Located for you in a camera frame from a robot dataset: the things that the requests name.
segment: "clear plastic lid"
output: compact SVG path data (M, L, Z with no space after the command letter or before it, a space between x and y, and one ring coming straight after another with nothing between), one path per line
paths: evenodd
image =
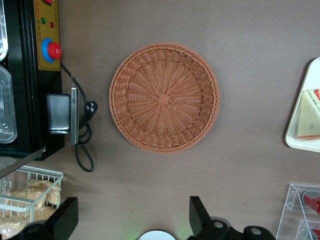
M0 144L17 137L16 113L10 73L0 66Z

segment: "red button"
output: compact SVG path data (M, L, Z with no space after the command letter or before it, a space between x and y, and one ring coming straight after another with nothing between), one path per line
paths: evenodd
M61 47L56 42L50 42L47 47L48 55L51 59L60 59L62 52Z

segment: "clear acrylic stand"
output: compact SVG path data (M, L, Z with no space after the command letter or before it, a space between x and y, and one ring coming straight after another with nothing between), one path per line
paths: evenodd
M290 184L276 234L277 240L318 240L320 214L302 199L305 191L320 193L320 186Z

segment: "round woven basket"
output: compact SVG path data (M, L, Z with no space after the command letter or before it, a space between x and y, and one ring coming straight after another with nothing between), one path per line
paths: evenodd
M174 153L199 142L219 109L210 66L177 44L158 43L132 53L117 69L109 92L113 121L137 147Z

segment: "white plate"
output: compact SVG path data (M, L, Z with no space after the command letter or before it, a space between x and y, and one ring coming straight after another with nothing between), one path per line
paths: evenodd
M306 75L294 107L289 127L286 131L285 141L291 148L320 153L320 139L301 140L297 138L301 95L303 91L313 89L320 89L320 57L313 60L306 71Z
M175 238L165 231L152 230L143 234L138 240L175 240Z

